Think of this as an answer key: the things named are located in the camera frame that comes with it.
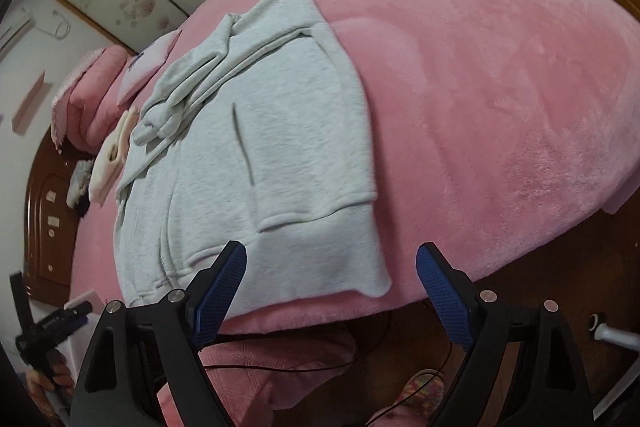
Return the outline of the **person left hand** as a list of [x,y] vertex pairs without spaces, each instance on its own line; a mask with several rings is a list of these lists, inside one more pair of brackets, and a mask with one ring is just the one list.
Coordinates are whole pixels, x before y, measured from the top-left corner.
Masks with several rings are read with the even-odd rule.
[[59,387],[62,392],[72,397],[75,393],[75,382],[67,366],[66,358],[60,351],[56,351],[50,358],[53,378],[29,369],[26,373],[26,389],[32,401],[38,409],[46,415],[52,416],[55,409],[48,398],[48,392],[55,392],[55,387]]

